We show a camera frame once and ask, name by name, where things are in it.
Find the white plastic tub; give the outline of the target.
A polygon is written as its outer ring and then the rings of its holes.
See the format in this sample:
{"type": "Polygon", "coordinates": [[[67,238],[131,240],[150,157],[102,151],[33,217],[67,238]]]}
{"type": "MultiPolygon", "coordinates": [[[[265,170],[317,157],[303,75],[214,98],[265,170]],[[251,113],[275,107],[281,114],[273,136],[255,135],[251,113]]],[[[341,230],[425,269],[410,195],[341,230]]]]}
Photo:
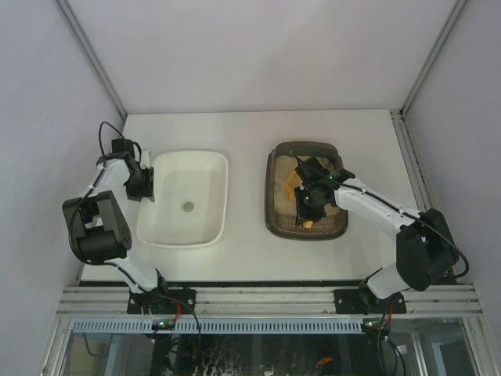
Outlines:
{"type": "Polygon", "coordinates": [[[218,152],[181,150],[152,162],[155,201],[142,200],[136,225],[139,240],[159,248],[199,248],[222,236],[229,185],[229,163],[218,152]],[[194,203],[190,212],[183,210],[194,203]]]}

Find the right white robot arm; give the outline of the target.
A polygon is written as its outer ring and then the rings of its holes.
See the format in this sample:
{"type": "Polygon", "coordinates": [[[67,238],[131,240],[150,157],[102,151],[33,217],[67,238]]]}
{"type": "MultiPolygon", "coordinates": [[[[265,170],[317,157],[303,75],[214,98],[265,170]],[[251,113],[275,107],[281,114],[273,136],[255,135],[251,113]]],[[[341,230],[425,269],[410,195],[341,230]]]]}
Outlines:
{"type": "Polygon", "coordinates": [[[331,172],[314,157],[298,159],[295,172],[301,181],[294,190],[298,224],[318,222],[329,205],[364,218],[394,241],[395,261],[359,285],[366,305],[409,289],[424,291],[463,257],[440,211],[421,212],[396,204],[352,172],[343,168],[331,172]]]}

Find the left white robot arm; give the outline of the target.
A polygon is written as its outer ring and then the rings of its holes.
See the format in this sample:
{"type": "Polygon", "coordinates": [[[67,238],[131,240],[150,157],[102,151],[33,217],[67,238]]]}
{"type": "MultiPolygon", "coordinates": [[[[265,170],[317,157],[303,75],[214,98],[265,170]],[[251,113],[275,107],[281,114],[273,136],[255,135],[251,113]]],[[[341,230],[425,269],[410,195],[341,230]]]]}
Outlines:
{"type": "Polygon", "coordinates": [[[160,274],[131,253],[132,232],[117,198],[154,201],[154,169],[142,163],[147,155],[135,141],[114,139],[111,151],[99,157],[86,191],[62,205],[74,256],[88,266],[113,268],[134,294],[156,290],[160,274]]]}

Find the yellow litter scoop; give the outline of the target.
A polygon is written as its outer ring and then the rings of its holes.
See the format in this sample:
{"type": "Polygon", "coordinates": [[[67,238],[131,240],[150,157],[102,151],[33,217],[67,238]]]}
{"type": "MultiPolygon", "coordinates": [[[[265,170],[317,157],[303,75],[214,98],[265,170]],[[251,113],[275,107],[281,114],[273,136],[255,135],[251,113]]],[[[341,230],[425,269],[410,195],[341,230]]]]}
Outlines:
{"type": "MultiPolygon", "coordinates": [[[[300,186],[301,186],[301,179],[299,178],[295,169],[293,168],[285,180],[284,188],[285,188],[286,198],[288,201],[287,211],[289,212],[289,215],[294,215],[295,217],[297,215],[297,212],[296,212],[296,201],[295,201],[295,196],[294,196],[294,189],[296,187],[300,187],[300,186]]],[[[301,227],[305,228],[305,229],[311,229],[312,225],[313,225],[313,221],[305,220],[305,222],[303,223],[303,226],[301,226],[301,227]]]]}

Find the dark brown litter box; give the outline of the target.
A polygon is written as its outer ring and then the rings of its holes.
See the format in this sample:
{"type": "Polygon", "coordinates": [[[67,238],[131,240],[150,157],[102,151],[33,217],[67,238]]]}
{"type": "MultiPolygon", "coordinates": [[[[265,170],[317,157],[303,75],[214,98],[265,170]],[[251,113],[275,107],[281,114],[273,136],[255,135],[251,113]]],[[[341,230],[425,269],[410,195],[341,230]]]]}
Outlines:
{"type": "Polygon", "coordinates": [[[299,160],[315,157],[330,172],[343,167],[337,148],[316,141],[288,141],[269,154],[265,173],[265,225],[270,233],[288,240],[333,240],[348,229],[348,213],[325,205],[319,221],[297,224],[295,192],[301,180],[295,168],[299,160]]]}

